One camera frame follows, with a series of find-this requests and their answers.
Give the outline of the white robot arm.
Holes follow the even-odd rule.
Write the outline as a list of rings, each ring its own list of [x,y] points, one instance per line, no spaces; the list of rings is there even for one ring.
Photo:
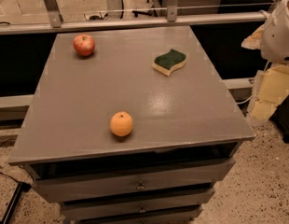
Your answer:
[[[272,63],[261,73],[249,109],[250,116],[259,120],[269,119],[289,95],[289,0],[282,0],[266,16],[265,23],[241,43],[243,48],[259,49],[262,58]]]

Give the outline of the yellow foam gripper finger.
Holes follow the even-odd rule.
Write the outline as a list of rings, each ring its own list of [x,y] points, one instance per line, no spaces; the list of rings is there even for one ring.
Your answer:
[[[248,116],[268,120],[289,95],[289,64],[273,64],[255,78]]]

